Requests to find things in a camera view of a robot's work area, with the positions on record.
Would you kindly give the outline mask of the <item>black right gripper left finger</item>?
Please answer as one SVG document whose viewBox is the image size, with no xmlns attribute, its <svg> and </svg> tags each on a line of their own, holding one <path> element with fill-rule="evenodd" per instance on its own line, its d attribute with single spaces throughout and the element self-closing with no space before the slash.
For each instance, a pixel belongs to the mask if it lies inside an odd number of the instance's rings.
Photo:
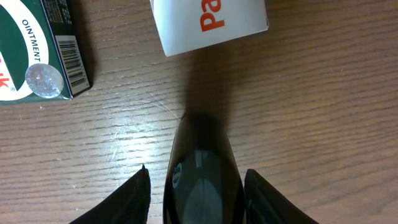
<svg viewBox="0 0 398 224">
<path fill-rule="evenodd" d="M 125 224 L 147 222 L 150 177 L 144 166 L 101 203 L 71 224 Z"/>
</svg>

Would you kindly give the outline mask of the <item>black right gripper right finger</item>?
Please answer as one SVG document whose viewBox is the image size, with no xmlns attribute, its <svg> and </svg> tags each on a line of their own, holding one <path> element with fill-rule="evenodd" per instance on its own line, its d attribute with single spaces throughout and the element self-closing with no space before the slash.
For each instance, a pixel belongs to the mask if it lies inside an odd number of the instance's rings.
<svg viewBox="0 0 398 224">
<path fill-rule="evenodd" d="M 318 224 L 287 200 L 254 169 L 244 179 L 247 223 L 250 224 Z"/>
</svg>

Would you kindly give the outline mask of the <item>dark bottle with white cap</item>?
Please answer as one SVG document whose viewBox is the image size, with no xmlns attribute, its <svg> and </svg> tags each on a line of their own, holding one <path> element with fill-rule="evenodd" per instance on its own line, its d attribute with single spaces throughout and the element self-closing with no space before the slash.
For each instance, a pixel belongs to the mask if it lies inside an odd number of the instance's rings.
<svg viewBox="0 0 398 224">
<path fill-rule="evenodd" d="M 223 123 L 186 114 L 175 134 L 163 202 L 164 223 L 246 222 L 243 183 Z"/>
</svg>

